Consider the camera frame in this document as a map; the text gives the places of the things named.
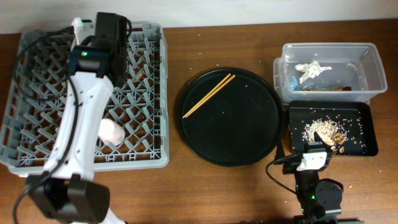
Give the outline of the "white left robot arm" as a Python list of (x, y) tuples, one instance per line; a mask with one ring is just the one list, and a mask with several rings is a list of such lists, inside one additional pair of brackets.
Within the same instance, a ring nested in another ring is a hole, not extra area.
[(45, 217), (61, 223), (122, 223), (110, 209), (110, 191), (94, 179), (94, 150), (104, 109), (126, 72), (131, 21), (99, 12), (95, 31), (72, 48), (67, 100), (43, 171), (29, 175), (12, 209), (14, 223), (29, 196)]

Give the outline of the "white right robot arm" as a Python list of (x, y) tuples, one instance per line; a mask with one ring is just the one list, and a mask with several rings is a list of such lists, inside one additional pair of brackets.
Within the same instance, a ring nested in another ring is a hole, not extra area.
[(313, 134), (314, 142), (305, 144), (303, 152), (283, 158), (282, 173), (295, 177), (294, 193), (302, 214), (293, 217), (294, 224), (349, 224), (362, 223), (358, 219), (339, 220), (342, 213), (344, 186), (333, 179), (319, 178), (332, 158), (333, 150), (318, 133)]

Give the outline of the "pink plastic cup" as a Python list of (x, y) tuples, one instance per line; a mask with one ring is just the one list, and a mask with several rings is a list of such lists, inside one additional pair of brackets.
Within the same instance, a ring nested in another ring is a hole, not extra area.
[(98, 137), (109, 146), (110, 144), (118, 146), (125, 138), (123, 128), (111, 119), (103, 118), (99, 124)]

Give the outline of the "white napkin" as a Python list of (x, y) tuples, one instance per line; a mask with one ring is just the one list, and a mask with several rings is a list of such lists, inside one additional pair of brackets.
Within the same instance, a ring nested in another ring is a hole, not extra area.
[(303, 75), (299, 78), (300, 84), (303, 84), (306, 80), (318, 77), (322, 72), (331, 70), (332, 67), (321, 67), (318, 61), (314, 60), (311, 63), (297, 64), (295, 69), (303, 72)]

